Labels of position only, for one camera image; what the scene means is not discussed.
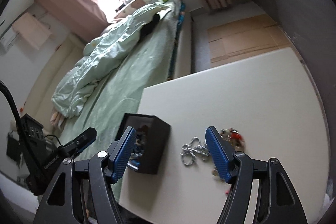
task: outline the white table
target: white table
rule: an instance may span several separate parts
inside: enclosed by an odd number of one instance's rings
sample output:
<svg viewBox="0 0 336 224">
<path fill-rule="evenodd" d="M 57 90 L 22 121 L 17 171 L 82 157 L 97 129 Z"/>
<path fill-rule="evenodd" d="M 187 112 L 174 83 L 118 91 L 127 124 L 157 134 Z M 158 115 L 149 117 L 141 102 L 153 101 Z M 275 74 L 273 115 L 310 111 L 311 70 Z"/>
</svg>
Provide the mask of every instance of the white table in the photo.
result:
<svg viewBox="0 0 336 224">
<path fill-rule="evenodd" d="M 290 177 L 308 223 L 320 211 L 329 169 L 325 123 L 313 86 L 290 48 L 269 52 L 146 88 L 142 114 L 171 125 L 157 175 L 126 169 L 120 205 L 155 224 L 216 223 L 229 186 L 211 175 L 211 160 L 185 167 L 181 146 L 205 139 L 208 126 L 234 128 L 247 154 L 277 157 Z M 254 181 L 245 223 L 252 223 Z"/>
</svg>

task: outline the blue gripper pad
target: blue gripper pad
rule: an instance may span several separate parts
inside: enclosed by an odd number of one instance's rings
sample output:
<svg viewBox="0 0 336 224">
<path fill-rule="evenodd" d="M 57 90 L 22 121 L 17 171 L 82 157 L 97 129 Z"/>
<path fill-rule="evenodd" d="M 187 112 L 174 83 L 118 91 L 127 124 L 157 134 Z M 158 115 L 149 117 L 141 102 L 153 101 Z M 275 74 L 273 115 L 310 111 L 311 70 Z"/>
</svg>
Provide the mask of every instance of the blue gripper pad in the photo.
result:
<svg viewBox="0 0 336 224">
<path fill-rule="evenodd" d="M 115 182 L 117 182 L 118 179 L 121 179 L 124 175 L 128 160 L 135 147 L 135 140 L 136 133 L 135 129 L 133 128 L 132 132 L 130 133 L 130 135 L 128 135 L 117 157 L 115 158 L 113 165 L 113 174 L 111 177 L 112 180 L 114 180 Z"/>
<path fill-rule="evenodd" d="M 205 142 L 207 143 L 212 160 L 217 168 L 219 177 L 228 183 L 232 176 L 229 173 L 229 160 L 226 157 L 222 146 L 210 128 L 205 132 Z"/>
</svg>

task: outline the beige headboard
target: beige headboard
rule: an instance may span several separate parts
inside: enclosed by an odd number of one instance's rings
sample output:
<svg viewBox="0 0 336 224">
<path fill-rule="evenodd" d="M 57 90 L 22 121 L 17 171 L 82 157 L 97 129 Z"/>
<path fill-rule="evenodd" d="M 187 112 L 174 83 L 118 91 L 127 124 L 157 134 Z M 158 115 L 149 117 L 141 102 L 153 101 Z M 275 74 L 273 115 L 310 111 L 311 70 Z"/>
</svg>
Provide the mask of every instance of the beige headboard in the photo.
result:
<svg viewBox="0 0 336 224">
<path fill-rule="evenodd" d="M 23 115 L 29 114 L 50 133 L 53 131 L 50 125 L 51 97 L 61 79 L 83 57 L 84 46 L 75 35 L 68 35 L 42 69 L 27 97 Z"/>
</svg>

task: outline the gray floor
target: gray floor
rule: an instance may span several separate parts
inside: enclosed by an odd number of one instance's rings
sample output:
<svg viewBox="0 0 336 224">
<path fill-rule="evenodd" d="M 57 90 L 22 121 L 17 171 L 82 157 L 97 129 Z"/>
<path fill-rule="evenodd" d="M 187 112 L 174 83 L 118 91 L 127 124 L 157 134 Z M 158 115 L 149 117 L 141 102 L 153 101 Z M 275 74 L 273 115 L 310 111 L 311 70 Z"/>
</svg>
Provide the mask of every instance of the gray floor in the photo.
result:
<svg viewBox="0 0 336 224">
<path fill-rule="evenodd" d="M 238 4 L 213 15 L 203 14 L 193 17 L 193 61 L 192 72 L 210 69 L 210 52 L 207 30 L 236 20 L 265 14 L 254 2 Z"/>
</svg>

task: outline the green bed sheet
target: green bed sheet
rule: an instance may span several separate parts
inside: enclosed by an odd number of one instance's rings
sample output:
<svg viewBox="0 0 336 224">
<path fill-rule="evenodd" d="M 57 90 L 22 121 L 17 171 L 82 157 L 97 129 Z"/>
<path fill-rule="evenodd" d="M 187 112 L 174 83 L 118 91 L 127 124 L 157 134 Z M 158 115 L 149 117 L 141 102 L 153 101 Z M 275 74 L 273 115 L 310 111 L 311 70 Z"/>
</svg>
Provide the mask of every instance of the green bed sheet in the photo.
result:
<svg viewBox="0 0 336 224">
<path fill-rule="evenodd" d="M 67 143 L 89 127 L 97 130 L 96 141 L 76 160 L 89 159 L 107 149 L 114 141 L 124 113 L 137 112 L 143 89 L 167 80 L 181 2 L 172 0 L 165 5 L 171 8 L 159 13 L 160 21 L 154 31 L 133 48 L 118 69 L 98 83 L 80 116 L 67 119 L 61 143 Z M 121 180 L 112 189 L 119 201 Z"/>
</svg>

